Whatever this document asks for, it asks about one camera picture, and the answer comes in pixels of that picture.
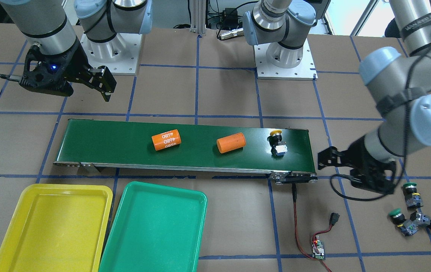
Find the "green conveyor belt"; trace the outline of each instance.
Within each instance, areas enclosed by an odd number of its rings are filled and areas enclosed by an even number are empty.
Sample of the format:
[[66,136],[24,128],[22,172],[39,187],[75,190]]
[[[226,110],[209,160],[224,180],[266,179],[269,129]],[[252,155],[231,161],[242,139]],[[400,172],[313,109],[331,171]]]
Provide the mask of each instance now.
[[[151,136],[178,129],[182,143],[155,151]],[[274,157],[268,141],[272,128],[70,119],[55,165],[180,169],[216,172],[314,173],[309,132],[283,129],[288,153]],[[246,146],[221,154],[216,140],[242,132]]]

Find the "red wire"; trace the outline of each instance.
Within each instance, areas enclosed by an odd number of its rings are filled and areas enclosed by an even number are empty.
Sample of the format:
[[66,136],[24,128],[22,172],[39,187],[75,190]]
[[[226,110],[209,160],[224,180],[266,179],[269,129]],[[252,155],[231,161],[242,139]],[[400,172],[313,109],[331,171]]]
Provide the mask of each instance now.
[[[317,233],[315,233],[314,235],[313,235],[313,240],[311,241],[311,243],[313,243],[313,241],[314,241],[314,237],[317,235],[317,234],[321,234],[321,233],[326,233],[326,232],[329,232],[330,230],[331,230],[331,228],[333,227],[333,225],[329,225],[329,228],[328,228],[328,230],[325,230],[325,231],[320,231],[320,232],[317,232]],[[307,254],[305,251],[304,251],[304,249],[302,248],[302,246],[300,245],[300,238],[299,238],[299,236],[298,236],[298,219],[297,219],[297,215],[296,215],[296,202],[294,203],[294,240],[296,241],[296,246],[298,247],[298,249],[301,251],[301,253],[306,257],[306,258],[308,258],[308,259],[311,259],[311,260],[319,260],[319,259],[317,259],[317,258],[313,258],[312,256],[310,256],[309,254]],[[331,269],[329,269],[329,267],[326,265],[326,263],[324,263],[324,261],[323,260],[319,260],[320,262],[321,262],[321,264],[324,266],[324,268],[326,268],[326,271],[327,272],[332,272],[331,271]]]
[[323,260],[321,260],[321,264],[324,266],[324,268],[326,268],[326,271],[332,272],[331,269],[329,269],[329,267],[326,265],[326,263],[324,263]]

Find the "robotic arm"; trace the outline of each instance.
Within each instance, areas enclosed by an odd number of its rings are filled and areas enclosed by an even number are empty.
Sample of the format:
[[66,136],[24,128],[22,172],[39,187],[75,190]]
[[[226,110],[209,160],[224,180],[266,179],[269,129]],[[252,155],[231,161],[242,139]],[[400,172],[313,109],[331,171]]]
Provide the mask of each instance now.
[[[410,57],[394,48],[380,48],[359,67],[385,122],[346,151],[330,147],[318,154],[318,169],[351,167],[352,186],[383,195],[397,186],[395,160],[404,158],[405,165],[407,155],[431,146],[431,0],[390,4]],[[392,179],[386,178],[386,170]]]
[[300,64],[307,34],[316,22],[316,11],[303,0],[261,0],[244,14],[244,36],[250,45],[271,43],[267,60],[293,68]]
[[[113,75],[105,65],[91,67],[58,0],[0,0],[0,4],[32,44],[22,76],[0,74],[1,78],[29,91],[60,96],[73,94],[69,82],[82,83],[110,100],[116,87]],[[105,62],[127,58],[129,50],[117,33],[151,30],[151,0],[76,0],[75,9],[90,41],[88,52]]]
[[[68,82],[82,83],[110,100],[116,81],[110,70],[88,63],[66,14],[56,0],[0,0],[0,4],[32,44],[22,76],[0,74],[36,93],[71,96]],[[31,62],[36,66],[31,70]]]

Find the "orange cylinder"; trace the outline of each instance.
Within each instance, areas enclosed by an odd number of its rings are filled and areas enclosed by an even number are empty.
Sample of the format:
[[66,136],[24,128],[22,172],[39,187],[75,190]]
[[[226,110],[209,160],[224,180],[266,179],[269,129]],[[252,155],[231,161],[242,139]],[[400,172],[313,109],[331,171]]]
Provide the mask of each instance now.
[[156,151],[176,146],[182,143],[179,131],[177,129],[153,135],[151,137],[151,140],[153,141],[153,146],[155,146]]
[[217,139],[220,153],[226,153],[245,146],[245,137],[241,132]]

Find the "white mounting plate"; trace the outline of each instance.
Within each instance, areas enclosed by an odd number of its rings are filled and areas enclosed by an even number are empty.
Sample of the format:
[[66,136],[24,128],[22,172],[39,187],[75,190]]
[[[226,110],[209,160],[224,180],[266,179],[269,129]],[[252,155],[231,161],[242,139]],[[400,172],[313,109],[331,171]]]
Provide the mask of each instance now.
[[304,53],[300,65],[289,69],[277,67],[267,60],[266,51],[269,44],[254,45],[255,65],[259,79],[313,80],[314,77],[318,78],[307,40],[303,45]]
[[143,35],[141,34],[129,34],[120,33],[126,42],[126,46],[129,49],[125,54],[118,55],[114,57],[113,60],[100,61],[99,58],[94,57],[85,46],[89,42],[86,34],[81,37],[81,45],[83,50],[88,56],[88,61],[92,67],[99,67],[101,65],[106,65],[112,74],[120,74],[125,76],[136,76],[138,72],[138,61],[141,52],[141,39]]

